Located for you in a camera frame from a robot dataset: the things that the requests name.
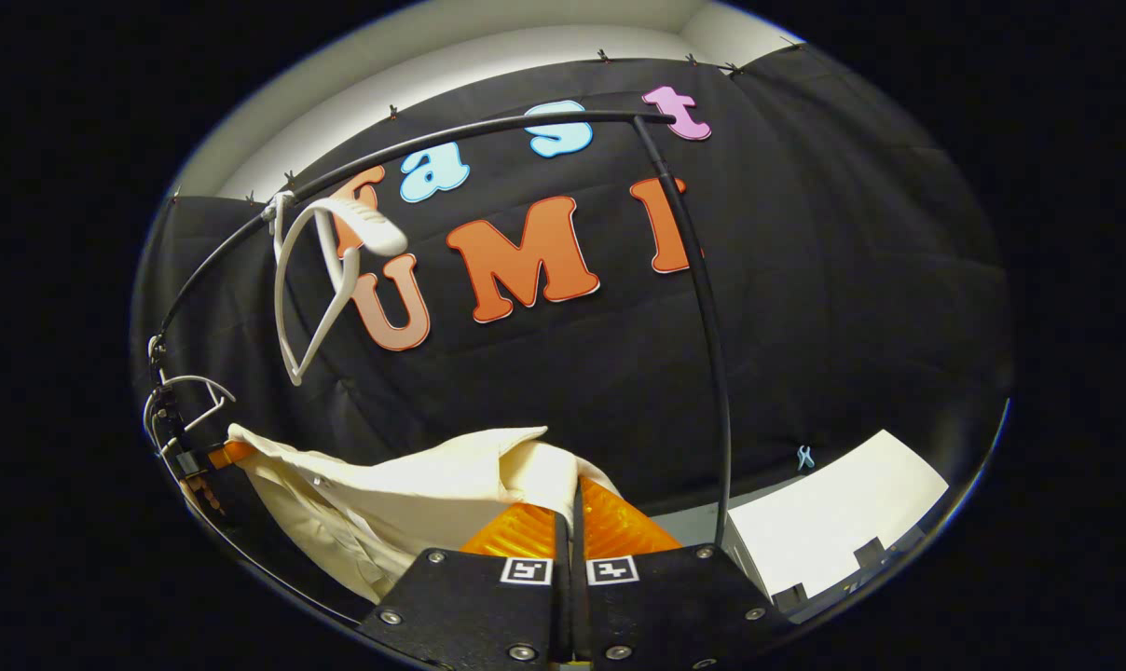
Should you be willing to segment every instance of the orange letter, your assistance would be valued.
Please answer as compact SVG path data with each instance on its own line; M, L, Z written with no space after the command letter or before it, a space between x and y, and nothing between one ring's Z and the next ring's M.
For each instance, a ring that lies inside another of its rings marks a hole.
M600 279L588 271L575 241L571 216L575 200L566 196L529 205L521 245L501 235L486 221L463 224L447 234L447 245L458 250L468 267L476 293L476 322L494 322L512 314L512 301L501 296L498 280L521 305L533 308L538 301L538 271L546 268L543 295L554 303L588 296L600 288Z
M355 308L360 311L364 328L384 349L400 352L402 349L417 348L430 332L430 313L426 311L422 293L419 292L418 281L414 280L417 263L414 254L402 254L393 257L385 263L385 268L382 268L385 277L396 281L397 293L401 294L405 311L410 314L410 322L404 328L393 328L385 317L385 311L376 299L375 275L372 272L361 275L355 284L355 289L351 289L351 299L355 301Z
M377 165L372 167L368 170L361 171L358 176L347 180L345 186L340 187L340 190L332 194L332 198L342 198L345 200L364 200L365 205L370 208L376 208L376 190L368 187L370 184L376 184L381 179L385 178L384 167ZM343 258L343 252L350 250L350 248L361 245L360 239L355 234L355 232L347 225L343 221L332 215L336 218L336 236L340 241L340 247L338 248L338 254Z
M679 194L687 191L682 179L677 179L674 182L679 186ZM679 238L674 214L670 212L670 204L662 193L662 184L658 182L658 178L638 181L631 187L631 195L645 205L650 229L653 229L653 245L658 250L653 256L653 270L665 274L687 268L683 241Z

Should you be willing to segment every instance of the white cloth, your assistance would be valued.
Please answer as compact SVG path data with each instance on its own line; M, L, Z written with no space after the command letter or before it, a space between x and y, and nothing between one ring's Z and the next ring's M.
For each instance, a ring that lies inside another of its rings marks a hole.
M600 468L537 441L545 432L479 430L376 466L296 450L239 424L227 438L257 448L235 464L286 535L343 587L379 602L418 553L463 547L515 502L554 510L570 528L580 476L617 493Z

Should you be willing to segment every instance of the pink letter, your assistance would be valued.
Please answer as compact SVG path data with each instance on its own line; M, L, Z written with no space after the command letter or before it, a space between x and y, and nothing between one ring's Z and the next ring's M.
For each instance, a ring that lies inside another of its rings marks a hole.
M695 107L696 101L687 95L674 93L674 89L669 86L660 86L642 97L646 102L658 107L664 115L674 117L674 123L668 126L674 135L683 140L707 140L712 135L712 127L706 123L695 123L691 115L687 114L687 107Z

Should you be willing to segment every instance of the screw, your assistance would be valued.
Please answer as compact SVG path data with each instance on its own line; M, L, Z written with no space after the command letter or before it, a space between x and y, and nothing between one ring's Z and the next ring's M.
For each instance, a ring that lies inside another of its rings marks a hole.
M509 648L509 657L515 657L518 662L529 662L530 659L537 656L538 654L531 646L512 646Z

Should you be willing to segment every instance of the black metal frame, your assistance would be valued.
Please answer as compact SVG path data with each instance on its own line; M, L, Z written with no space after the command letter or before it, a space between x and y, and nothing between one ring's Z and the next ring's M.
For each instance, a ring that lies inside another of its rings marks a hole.
M725 519L729 515L729 480L730 480L730 464L733 454L731 450L730 441L730 418L729 418L729 382L726 382L725 366L724 366L724 355L721 347L721 333L720 328L717 328L717 313L715 301L712 297L712 281L708 280L707 266L704 260L703 251L700 250L699 239L696 238L696 229L691 224L690 214L687 213L687 207L683 205L682 197L679 195L679 186L674 181L674 176L670 173L670 169L667 165L662 154L658 152L658 145L653 142L652 136L647 128L647 124L671 124L674 123L674 117L670 115L661 114L645 114L645 111L618 111L618 110L590 110L590 111L554 111L554 114L544 115L530 115L530 116L517 116L517 117L503 117L490 120L483 120L473 124L466 124L466 126L453 127L447 131L430 133L430 135L423 135L421 137L414 137L413 140L405 141L399 144L392 145L392 147L382 149L379 152L368 154L367 156L359 158L356 161L351 161L346 165L339 167L337 170L329 171L329 173L323 175L316 179L304 184L302 187L297 187L294 190L295 200L297 203L303 203L319 194L323 188L328 188L336 184L337 181L342 181L349 179L355 175L359 175L360 171L368 170L372 167L385 164L385 162L392 161L393 159L409 155L413 152L419 152L422 149L436 147L436 145L445 144L447 142L455 142L458 140L465 140L468 137L474 137L479 135L486 135L486 133L498 133L500 131L511 131L511 128L521 128L530 126L548 126L549 124L564 124L564 123L601 123L601 122L622 122L628 123L634 127L636 135L642 141L645 152L652 162L653 169L658 172L658 179L661 182L663 194L667 197L667 203L671 208L671 214L674 216L674 222L679 226L679 238L683 242L683 251L686 251L688 267L691 270L691 281L696 287L696 302L698 302L700 308L700 320L704 326L705 343L707 345L707 355L709 365L712 365L712 378L713 378L713 391L715 391L715 403L716 403L716 436L715 445L721 447L722 462L721 462L721 498L717 502L717 524L716 524L716 544L721 544L724 536ZM161 328L158 331L158 335L154 339L154 351L150 354L150 361L153 366L161 365L161 356L164 352L166 343L166 331L170 326L172 319L175 319L178 311L181 308L182 302L189 293L193 292L194 286L199 284L203 277L209 271L209 269L223 257L232 250L240 245L241 242L245 241L249 235L256 233L265 226L266 220L261 215L253 216L249 220L247 224L240 226L235 233L232 233L226 241L223 241L221 245L216 248L204 260L199 263L199 267L194 270L191 277L182 285L182 288L178 293L178 296L172 302L170 310L166 313L162 319ZM157 404L151 409L151 411L157 412ZM179 442L184 442L185 438L179 432L176 433ZM187 501L181 495L181 492L176 492L182 500L182 504L186 506ZM196 516L197 521L204 528L206 533L216 540L216 544L221 545L226 552L232 553L232 557L239 562L240 565L259 581L265 582L274 591L278 591L287 598L292 603L298 606L311 612L311 615L316 616L318 619L327 621L332 625L333 628L339 629L347 636L355 638L361 644L370 646L370 648L384 653L388 657L400 659L403 663L411 663L414 668L435 670L435 666L428 665L428 663L419 662L418 659L409 657L409 655L402 654L400 651L390 648L381 642L375 641L364 634L350 629L346 621L342 621L342 617L337 617L325 612L325 607L321 603L312 602L304 596L291 593L286 585L283 585L276 576L270 576L260 565L253 564L251 557L243 555L242 551L231 547L230 544L223 539L222 534L217 529L209 529L208 525L205 524L200 516Z
M674 181L674 176L670 175L669 167L665 164L665 161L663 160L660 152L658 152L658 145L655 144L655 142L653 142L652 137L650 137L650 133L647 131L649 123L670 124L674 123L673 117L669 115L659 115L659 114L640 114L640 111L599 111L599 110L557 111L557 114L498 118L498 119L468 124L467 126L453 127L448 128L448 131L431 133L430 135L425 135L414 140L402 142L401 144L392 145L392 147L381 150L381 152L375 152L359 160L351 161L349 162L349 164L341 165L340 169L329 171L329 173L320 178L313 179L305 186L296 188L295 200L302 203L302 200L306 200L312 196L319 194L321 190L323 190L323 188L330 187L334 182L350 178L354 175L358 175L359 171L370 169L370 167L373 165L384 164L384 162L388 162L390 160L406 155L409 153L418 152L418 150L435 147L435 145L438 144L444 144L447 142L474 137L479 135L485 135L486 133L511 131L511 128L545 126L545 124L580 123L580 122L623 122L631 124L635 128L636 135L638 135L640 140L644 145L645 152L647 152L650 161L652 161L653 169L655 169L655 171L658 172L658 179L660 179L661 187L663 188L664 195L667 197L667 203L669 203L671 213L673 213L674 221L677 221L677 224L679 226L679 238L681 238L681 241L683 242L683 250L686 251L688 262L690 263L691 280L694 280L694 285L696 288L696 301L698 301L699 303L700 319L703 322L705 340L707 343L707 355L709 365L712 365L713 385L715 385L715 392L716 392L715 400L716 400L717 423L715 431L716 431L716 442L721 447L721 455L722 455L721 500L717 502L717 530L716 530L716 545L720 545L723 543L725 519L726 519L726 513L729 513L731 435L730 435L730 417L729 417L729 384L726 383L725 378L720 330L717 330L716 305L715 302L713 302L712 281L708 280L707 267L704 260L704 256L700 251L698 238L696 238L695 226L691 224L690 221L690 214L687 213L687 208L682 203L681 196L679 195L679 187L677 181ZM187 297L187 295L193 292L193 288L194 286L197 285L197 281L199 281L206 275L206 272L214 266L215 262L217 262L223 256L225 256L230 250L232 250L232 248L239 245L240 242L245 241L248 235L256 232L256 230L260 230L261 226L265 226L265 224L266 221L260 215L252 217L252 220L249 220L247 224L243 224L239 230L235 231L234 234L227 238L226 241L222 242L221 245L217 247L216 250L214 250L213 253L211 253L208 258L206 258L204 262L199 265L199 268L197 268L197 270L193 272L191 277L189 277L187 283L182 286L182 289L180 289L178 297L176 297L175 302L172 302L170 310L167 312L164 319L162 320L159 334L154 340L153 351L150 352L150 368L154 370L154 378L159 377L158 370L160 369L162 355L164 354L164 334L167 328L170 325L172 317L175 317L178 311L180 310L180 306L182 305L185 297ZM154 390L154 395L157 395L159 403L161 403L161 406L159 406L158 403L154 403L153 408L151 408L151 411L157 412L159 408L170 406L171 408L170 411L176 412L176 404L171 402L170 390L168 390L168 387L162 387L161 385L159 385L157 390ZM861 585L860 589L858 589L856 593L852 594L852 598L841 600L841 602L834 603L834 606L828 608L826 610L820 612L819 615L811 617L811 619L803 621L803 624L798 625L798 627L789 629L788 633L783 634L783 636L777 636L775 638L771 638L771 641L768 641L763 646L761 646L756 652L758 652L758 654L760 655L768 650L776 648L776 646L780 646L786 644L786 642L793 641L793 638L804 636L804 634L814 629L815 627L819 627L819 625L822 625L823 621L831 619L831 617L839 615L839 612L841 612L842 610L856 606L857 602L860 602L860 600L867 598L867 596L869 596L870 593L874 593L875 590L878 590L879 587L883 585L883 583L886 583L888 581L888 579L892 579L893 576L899 574L905 567L905 565L909 565L913 561L915 561L918 556L921 553L923 553L926 548L929 547L929 545L932 545L935 539L937 539L937 537L947 527L947 524L955 516L956 511L958 511L960 507L964 507L965 502L967 502L969 494L973 492L973 489L976 487L977 481L981 480L982 474L985 471L985 467L990 463L990 458L992 458L994 448L998 446L999 438L1001 438L1002 429L1006 426L1006 420L1009 411L1010 411L1010 401L1008 400L1007 408L1003 411L1002 421L1001 423L999 423L998 435L993 438L992 446L990 446L989 450L984 455L984 458L982 459L980 467L977 467L977 471L975 472L975 474L973 474L972 480L969 480L968 483L964 484L963 487L959 487L960 491L958 492L958 494L956 494L956 498L950 502L950 504L947 506L947 510L945 511L944 516L939 519L939 521L936 522L930 529L926 530L926 538L918 540L918 543L913 545L910 552L906 552L905 554L902 554L901 556L896 557L896 560L892 561L891 564L887 565L885 570L883 570L881 573L877 574L877 576L874 576L873 579L869 579L868 582L865 582L865 584ZM187 438L182 436L179 432L179 430L176 430L176 428L180 426L180 418L178 419L179 419L178 421L172 421L172 423L167 423L167 424L175 426L175 429L170 430L170 433L176 433L176 437L178 437L179 441L178 449L180 450L184 449L182 442L187 441ZM162 459L161 466L163 471L167 472L167 475L172 476L172 472L170 471L170 468L168 468L167 464L164 463L164 459ZM175 489L175 495L178 496L178 500L182 502L182 504L189 510L188 501L185 500L185 496L180 492L180 489ZM196 521L199 522L199 526L203 529L203 531L205 531L205 534L207 534L211 537L211 539L214 540L214 543L217 545L217 547L221 548L221 551L230 554L231 558L238 562L238 564L242 565L242 567L247 570L247 572L251 574L251 576L257 578L257 580L263 583L263 585L268 587L268 589L278 592L278 594L282 594L282 598L289 600L289 602L293 603L295 607L305 610L309 615L315 617L315 619L324 621L324 624L330 625L330 627L340 632L341 634L343 634L343 636L348 636L349 638L351 638L351 641L358 642L361 645L366 645L368 646L368 648L385 655L385 657L392 659L394 662L404 663L404 665L409 668L422 669L426 671L436 671L436 669L438 669L436 666L430 665L430 663L423 663L421 662L421 660L417 657L411 657L409 654L402 653L401 651L395 650L392 646L385 645L384 642L376 641L376 638L372 638L369 636L366 636L366 634L359 633L359 630L355 628L355 625L358 625L359 621L355 621L350 617L347 617L345 615L338 615L338 612L329 610L329 608L323 606L323 603L315 602L315 600L312 600L307 598L305 594L297 592L296 590L292 589L292 587L285 585L285 582L283 582L280 578L274 576L274 574L269 573L268 570L265 570L260 565L257 565L256 561L253 561L252 557L249 557L242 551L236 548L230 540L223 538L223 534L217 528L206 522L200 515L194 513L194 517L196 518ZM582 509L577 511L577 529L574 530L574 535L578 538L582 538ZM582 542L577 543L573 549L575 554L574 556L572 556L572 564L575 564L575 561L579 560L579 565L582 569L583 564ZM588 642L588 636L584 636L584 625L582 621L582 616L580 615L581 611L584 609L586 603L588 603L588 594L586 593L586 581L582 581L582 579L577 579L577 576L573 576L571 585L564 587L564 589L571 591L571 611L572 611L571 615L577 616L577 619L571 621L571 628L572 628L571 636L574 637L573 641L574 647L579 650L581 648L581 646L590 644L590 642Z

